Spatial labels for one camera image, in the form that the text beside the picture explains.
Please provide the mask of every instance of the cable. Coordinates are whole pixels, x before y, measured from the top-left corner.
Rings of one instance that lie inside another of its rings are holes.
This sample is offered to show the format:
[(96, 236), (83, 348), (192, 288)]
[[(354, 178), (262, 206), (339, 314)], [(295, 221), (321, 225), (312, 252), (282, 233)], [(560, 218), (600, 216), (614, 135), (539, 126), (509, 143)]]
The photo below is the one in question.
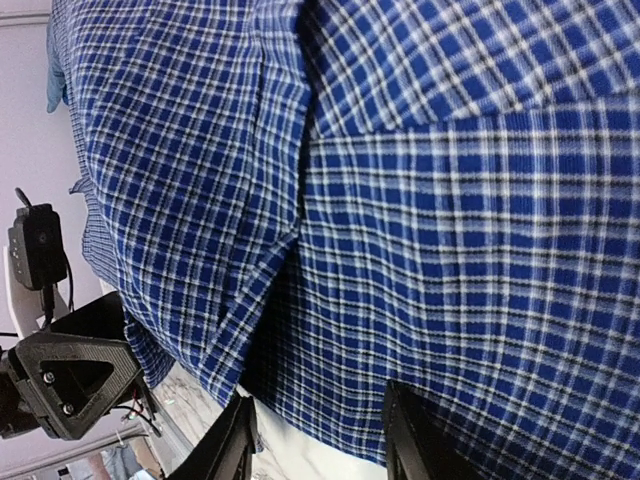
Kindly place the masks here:
[(162, 437), (162, 432), (158, 430), (158, 427), (156, 427), (151, 420), (145, 417), (142, 413), (138, 412), (135, 408), (131, 408), (126, 405), (118, 405), (117, 407), (113, 407), (112, 410), (127, 410), (130, 413), (134, 413), (137, 417), (140, 417), (147, 425), (151, 427), (153, 433), (155, 433), (156, 436)]
[(69, 257), (67, 257), (66, 253), (64, 254), (64, 261), (67, 264), (67, 274), (69, 275), (69, 303), (67, 305), (69, 307), (69, 311), (73, 312), (75, 310), (75, 305), (73, 304), (73, 271), (71, 270)]
[(16, 195), (18, 196), (18, 198), (24, 204), (25, 207), (27, 207), (27, 208), (32, 208), (33, 207), (33, 204), (29, 200), (29, 197), (27, 197), (27, 195), (22, 191), (22, 189), (20, 187), (16, 188)]

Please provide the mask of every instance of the white wall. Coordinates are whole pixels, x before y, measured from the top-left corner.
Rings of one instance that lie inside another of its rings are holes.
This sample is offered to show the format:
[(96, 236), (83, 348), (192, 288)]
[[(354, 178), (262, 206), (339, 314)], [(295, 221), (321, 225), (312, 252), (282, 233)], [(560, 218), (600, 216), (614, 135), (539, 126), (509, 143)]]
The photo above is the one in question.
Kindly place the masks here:
[[(0, 11), (16, 5), (38, 9), (45, 3), (0, 0)], [(81, 306), (99, 297), (101, 291), (81, 255), (84, 200), (81, 195), (68, 194), (79, 178), (68, 111), (62, 106), (53, 115), (46, 113), (45, 35), (44, 25), (0, 28), (0, 245), (7, 242), (6, 230), (19, 207), (15, 187), (22, 187), (33, 203), (52, 203), (61, 217), (65, 250), (74, 272), (75, 303)], [(12, 331), (4, 275), (0, 277), (0, 331)], [(8, 348), (13, 343), (2, 340), (0, 345)], [(90, 437), (112, 434), (118, 425), (119, 415), (114, 414), (103, 419)], [(41, 431), (0, 440), (0, 478), (25, 463), (35, 465), (80, 445), (50, 440)]]

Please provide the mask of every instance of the plaid fabric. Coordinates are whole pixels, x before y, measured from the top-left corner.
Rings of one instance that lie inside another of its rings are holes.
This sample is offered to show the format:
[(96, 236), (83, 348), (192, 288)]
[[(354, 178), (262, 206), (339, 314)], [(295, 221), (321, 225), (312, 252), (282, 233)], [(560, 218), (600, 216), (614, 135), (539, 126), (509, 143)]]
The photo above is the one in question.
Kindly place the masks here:
[(637, 2), (70, 3), (152, 384), (383, 463), (395, 378), (487, 478), (640, 477)]

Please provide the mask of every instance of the black electronic device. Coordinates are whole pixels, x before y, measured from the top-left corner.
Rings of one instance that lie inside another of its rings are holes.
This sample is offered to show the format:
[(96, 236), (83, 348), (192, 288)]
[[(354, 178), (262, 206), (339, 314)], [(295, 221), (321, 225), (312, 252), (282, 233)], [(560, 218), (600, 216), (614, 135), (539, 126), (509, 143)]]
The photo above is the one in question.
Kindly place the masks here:
[(9, 249), (13, 274), (27, 289), (42, 290), (67, 278), (60, 216), (51, 205), (17, 210)]

